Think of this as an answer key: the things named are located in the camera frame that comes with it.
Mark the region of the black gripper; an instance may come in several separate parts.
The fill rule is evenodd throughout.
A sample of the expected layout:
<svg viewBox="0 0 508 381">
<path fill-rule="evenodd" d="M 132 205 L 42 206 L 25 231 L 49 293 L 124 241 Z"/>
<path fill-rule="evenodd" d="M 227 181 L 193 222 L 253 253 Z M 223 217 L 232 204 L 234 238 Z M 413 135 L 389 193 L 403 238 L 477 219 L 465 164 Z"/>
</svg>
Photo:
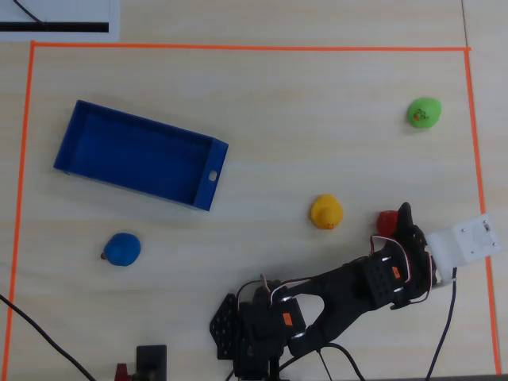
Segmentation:
<svg viewBox="0 0 508 381">
<path fill-rule="evenodd" d="M 360 311 L 386 305 L 396 310 L 429 297 L 437 281 L 435 263 L 408 202 L 398 209 L 392 237 L 372 235 L 369 244 L 370 255 L 356 269 L 356 307 Z"/>
</svg>

